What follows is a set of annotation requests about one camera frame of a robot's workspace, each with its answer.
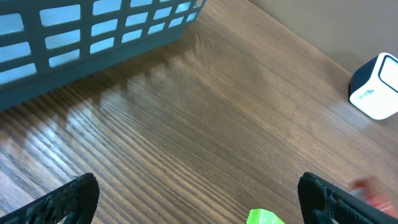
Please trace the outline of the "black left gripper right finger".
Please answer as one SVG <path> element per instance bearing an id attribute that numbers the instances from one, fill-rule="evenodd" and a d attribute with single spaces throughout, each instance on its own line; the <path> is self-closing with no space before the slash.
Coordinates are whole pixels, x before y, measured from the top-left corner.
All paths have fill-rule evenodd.
<path id="1" fill-rule="evenodd" d="M 305 172 L 301 176 L 298 197 L 305 224 L 397 224 L 397 218 L 372 207 L 311 172 Z"/>

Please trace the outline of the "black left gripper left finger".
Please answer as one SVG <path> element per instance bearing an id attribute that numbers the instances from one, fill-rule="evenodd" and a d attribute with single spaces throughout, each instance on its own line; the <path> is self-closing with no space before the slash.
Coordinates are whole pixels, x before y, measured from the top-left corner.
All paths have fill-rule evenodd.
<path id="1" fill-rule="evenodd" d="M 1 224 L 89 224 L 98 205 L 100 188 L 92 173 L 83 174 L 41 198 L 1 217 Z"/>

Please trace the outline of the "small red white packet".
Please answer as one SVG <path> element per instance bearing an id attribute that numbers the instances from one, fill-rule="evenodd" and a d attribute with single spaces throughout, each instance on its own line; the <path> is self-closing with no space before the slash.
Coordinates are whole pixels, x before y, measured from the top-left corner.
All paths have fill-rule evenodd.
<path id="1" fill-rule="evenodd" d="M 349 193 L 370 206 L 397 218 L 397 209 L 383 191 L 381 182 L 374 176 L 354 180 L 350 185 Z"/>

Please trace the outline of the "green Haribo candy bag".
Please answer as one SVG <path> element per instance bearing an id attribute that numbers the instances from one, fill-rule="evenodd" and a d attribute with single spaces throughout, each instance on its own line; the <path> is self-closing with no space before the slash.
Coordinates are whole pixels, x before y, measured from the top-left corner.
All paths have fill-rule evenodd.
<path id="1" fill-rule="evenodd" d="M 275 213 L 265 209 L 251 209 L 246 224 L 285 224 Z"/>

